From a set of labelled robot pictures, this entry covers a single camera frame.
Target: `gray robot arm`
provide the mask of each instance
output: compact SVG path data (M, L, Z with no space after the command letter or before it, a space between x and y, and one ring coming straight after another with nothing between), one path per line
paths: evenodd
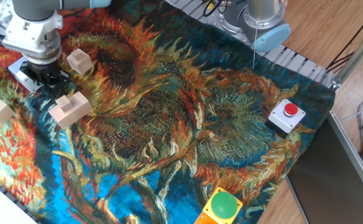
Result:
M107 7L111 0L13 0L15 13L28 21L44 21L55 10Z

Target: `wooden floor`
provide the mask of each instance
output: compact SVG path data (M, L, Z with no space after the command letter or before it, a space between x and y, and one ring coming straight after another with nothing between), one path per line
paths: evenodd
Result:
M326 67L363 24L363 1L289 0L286 20L292 34L285 45ZM363 41L363 31L349 46L347 55ZM333 110L339 119L357 112L363 100L363 64L338 91ZM362 149L357 118L342 123L356 149ZM286 182L280 185L259 224L304 224L302 214Z

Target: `metal bracket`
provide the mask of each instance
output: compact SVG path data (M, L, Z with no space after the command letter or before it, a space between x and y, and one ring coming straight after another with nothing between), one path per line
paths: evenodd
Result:
M339 89L341 88L341 84L339 84L338 82L332 81L332 83L328 86L328 88L333 90L335 93L337 93L337 91L339 91Z
M10 67L8 67L8 70L12 73L12 75L15 77L15 79L20 84L22 84L31 93L34 93L42 85L39 85L38 83L34 82L25 73L23 73L19 70L23 62L27 62L26 58L24 58L24 57L20 58L18 61L13 63Z

